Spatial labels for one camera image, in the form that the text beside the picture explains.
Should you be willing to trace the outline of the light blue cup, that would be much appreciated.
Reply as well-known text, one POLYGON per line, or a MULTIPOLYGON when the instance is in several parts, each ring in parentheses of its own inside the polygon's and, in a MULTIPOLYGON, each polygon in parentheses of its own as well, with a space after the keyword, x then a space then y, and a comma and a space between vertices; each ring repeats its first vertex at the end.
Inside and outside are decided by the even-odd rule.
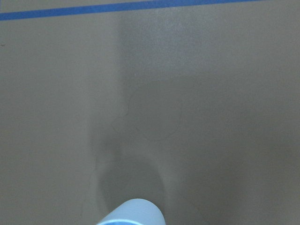
POLYGON ((165 225, 161 210, 145 199, 131 199, 105 216, 98 225, 165 225))

